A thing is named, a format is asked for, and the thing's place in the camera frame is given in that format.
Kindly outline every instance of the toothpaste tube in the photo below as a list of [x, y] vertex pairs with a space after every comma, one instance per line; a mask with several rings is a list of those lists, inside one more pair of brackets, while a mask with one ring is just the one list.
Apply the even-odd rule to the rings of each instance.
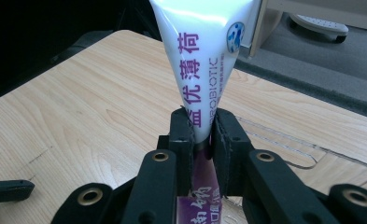
[[206, 149], [220, 97], [238, 56], [252, 0], [150, 3], [195, 135], [194, 197], [178, 199], [178, 221], [220, 223], [219, 186]]

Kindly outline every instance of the wooden table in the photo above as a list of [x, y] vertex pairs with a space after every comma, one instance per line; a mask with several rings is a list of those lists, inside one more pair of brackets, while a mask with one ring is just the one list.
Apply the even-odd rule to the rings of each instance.
[[[0, 180], [35, 189], [0, 203], [0, 223], [49, 223], [74, 189], [131, 179], [180, 105], [162, 43], [129, 31], [3, 96]], [[219, 107], [367, 163], [367, 118], [337, 106], [233, 70]]]

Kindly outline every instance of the gray surface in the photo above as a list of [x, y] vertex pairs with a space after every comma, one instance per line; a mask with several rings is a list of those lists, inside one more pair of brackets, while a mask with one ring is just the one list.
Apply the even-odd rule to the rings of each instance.
[[328, 101], [326, 93], [332, 93], [333, 97], [345, 98], [345, 104], [350, 100], [351, 105], [367, 106], [367, 30], [348, 27], [346, 41], [337, 44], [336, 36], [318, 34], [300, 26], [293, 30], [289, 22], [289, 16], [284, 14], [256, 55], [251, 58], [241, 55], [237, 68], [260, 77], [269, 76], [276, 83], [278, 77], [282, 82], [297, 81], [301, 85], [298, 90], [305, 91], [304, 86], [308, 84], [324, 92], [320, 96], [305, 93], [325, 101]]
[[367, 0], [268, 0], [267, 8], [367, 29]]

